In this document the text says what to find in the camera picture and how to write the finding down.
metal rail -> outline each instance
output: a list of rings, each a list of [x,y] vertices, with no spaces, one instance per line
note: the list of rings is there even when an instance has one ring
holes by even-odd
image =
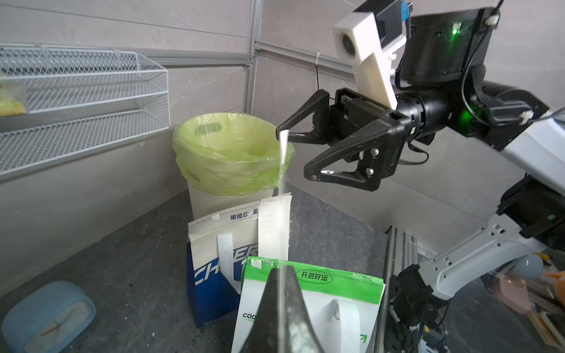
[[[63,49],[111,49],[135,51],[158,64],[171,67],[212,67],[212,66],[244,66],[251,64],[252,55],[249,53],[227,53],[221,51],[190,51],[190,50],[163,50],[163,49],[136,49],[136,48],[100,48],[91,46],[68,45],[35,45],[28,43],[0,43],[2,46],[29,46]]]
[[[291,46],[286,46],[271,41],[266,41],[264,39],[255,39],[255,48],[258,50],[270,51],[272,53],[277,53],[284,56],[289,56],[294,59],[302,60],[312,64],[316,63],[317,53],[312,51],[298,49]],[[332,56],[320,54],[318,56],[318,66],[327,67],[330,69],[353,73],[353,67],[346,64],[341,59],[334,58]]]
[[[386,231],[386,235],[389,237],[388,245],[386,247],[386,262],[384,271],[386,287],[381,300],[381,306],[379,307],[379,315],[377,316],[375,353],[385,353],[384,338],[386,317],[388,315],[388,305],[390,302],[390,276],[397,276],[403,269],[418,263],[418,254],[425,258],[437,256],[437,252],[433,251],[429,244],[398,230],[395,226],[390,226],[390,228]]]
[[[261,31],[261,18],[263,15],[263,0],[251,0],[251,9],[249,15],[249,43],[247,44],[251,65],[246,67],[245,75],[245,91],[243,101],[243,112],[253,114],[253,99],[255,98],[255,79],[257,74],[257,50],[255,48],[255,39],[259,37]]]

orange object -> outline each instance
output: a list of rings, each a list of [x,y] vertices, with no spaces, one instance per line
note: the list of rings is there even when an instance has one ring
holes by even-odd
[[[557,279],[553,286],[555,289],[555,297],[559,300],[561,305],[565,306],[565,271],[550,272],[545,275]]]
[[[541,257],[541,259],[548,264],[551,264],[551,258],[548,254],[544,254],[543,252],[536,253],[537,256]]]

clock face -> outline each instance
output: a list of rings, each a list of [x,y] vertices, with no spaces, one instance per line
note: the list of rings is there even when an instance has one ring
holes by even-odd
[[[84,300],[63,308],[28,341],[24,351],[43,353],[57,347],[90,313],[90,305]]]

green and white paper bag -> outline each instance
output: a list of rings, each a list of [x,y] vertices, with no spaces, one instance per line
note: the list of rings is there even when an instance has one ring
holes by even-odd
[[[232,353],[251,332],[269,273],[280,263],[296,270],[314,332],[326,353],[365,353],[385,285],[380,278],[297,262],[248,257]]]

yellow-green garbage bag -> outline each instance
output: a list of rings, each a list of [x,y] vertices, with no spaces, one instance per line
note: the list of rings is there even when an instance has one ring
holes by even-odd
[[[256,116],[195,116],[175,129],[173,149],[182,176],[209,194],[249,195],[277,186],[280,147],[275,126]],[[289,143],[284,171],[294,154]]]

